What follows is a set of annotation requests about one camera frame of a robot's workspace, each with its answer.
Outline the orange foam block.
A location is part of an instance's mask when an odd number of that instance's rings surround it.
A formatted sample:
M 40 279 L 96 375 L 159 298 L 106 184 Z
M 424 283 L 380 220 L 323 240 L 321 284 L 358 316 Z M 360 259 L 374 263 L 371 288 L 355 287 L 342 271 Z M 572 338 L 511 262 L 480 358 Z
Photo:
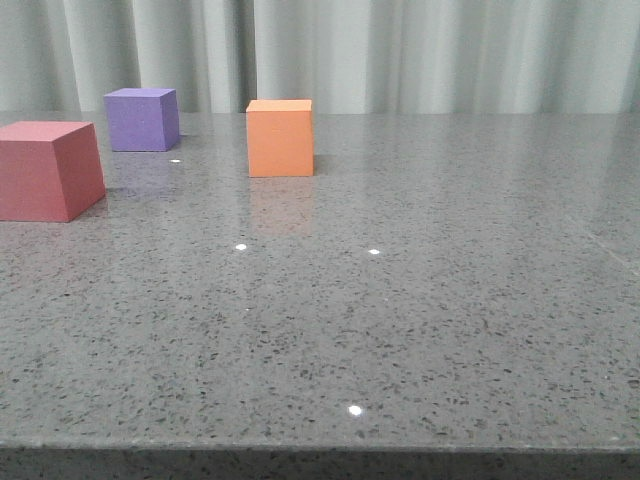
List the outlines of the orange foam block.
M 311 99 L 254 99 L 246 115 L 250 177 L 313 175 Z

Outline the grey-green pleated curtain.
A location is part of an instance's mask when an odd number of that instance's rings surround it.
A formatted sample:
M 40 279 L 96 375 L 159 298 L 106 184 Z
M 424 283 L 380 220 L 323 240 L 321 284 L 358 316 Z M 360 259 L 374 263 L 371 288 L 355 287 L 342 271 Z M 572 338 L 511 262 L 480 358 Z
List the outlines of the grey-green pleated curtain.
M 5 1 L 1 107 L 95 111 L 170 87 L 188 112 L 639 107 L 635 1 Z

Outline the red foam block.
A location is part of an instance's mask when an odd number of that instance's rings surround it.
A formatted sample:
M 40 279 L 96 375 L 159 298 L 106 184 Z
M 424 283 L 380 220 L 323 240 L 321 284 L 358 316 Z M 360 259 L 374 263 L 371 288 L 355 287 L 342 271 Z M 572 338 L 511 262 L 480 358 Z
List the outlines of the red foam block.
M 1 128 L 1 219 L 69 222 L 105 197 L 91 122 L 19 121 Z

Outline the purple foam block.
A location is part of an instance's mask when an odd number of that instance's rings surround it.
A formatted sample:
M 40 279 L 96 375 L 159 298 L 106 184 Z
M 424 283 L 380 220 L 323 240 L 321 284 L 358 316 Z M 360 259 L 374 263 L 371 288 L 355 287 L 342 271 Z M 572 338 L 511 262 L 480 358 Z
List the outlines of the purple foam block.
M 114 151 L 168 151 L 179 141 L 175 89 L 122 88 L 103 99 Z

